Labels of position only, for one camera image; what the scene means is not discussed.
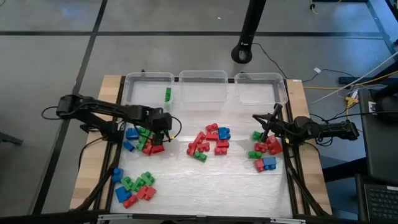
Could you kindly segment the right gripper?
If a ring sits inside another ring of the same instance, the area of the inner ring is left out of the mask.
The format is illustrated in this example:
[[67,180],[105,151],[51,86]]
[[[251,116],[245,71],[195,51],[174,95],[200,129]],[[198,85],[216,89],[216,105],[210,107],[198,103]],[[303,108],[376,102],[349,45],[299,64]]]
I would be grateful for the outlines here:
[[252,117],[258,121],[263,128],[261,134],[261,141],[266,142],[269,131],[271,130],[276,137],[287,138],[292,140],[295,137],[293,126],[285,121],[277,120],[277,115],[282,111],[282,105],[276,103],[272,113],[267,114],[253,114]]

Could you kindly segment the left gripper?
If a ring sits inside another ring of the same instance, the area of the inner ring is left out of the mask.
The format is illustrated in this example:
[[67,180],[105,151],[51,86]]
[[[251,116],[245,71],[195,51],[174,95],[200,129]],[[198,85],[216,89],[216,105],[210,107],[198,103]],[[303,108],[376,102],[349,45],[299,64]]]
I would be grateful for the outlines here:
[[152,145],[163,145],[163,134],[159,133],[161,131],[164,132],[164,135],[167,138],[164,142],[170,142],[171,137],[168,132],[170,131],[170,113],[164,112],[162,108],[153,108],[149,111],[147,118],[150,130],[155,132],[152,137]]

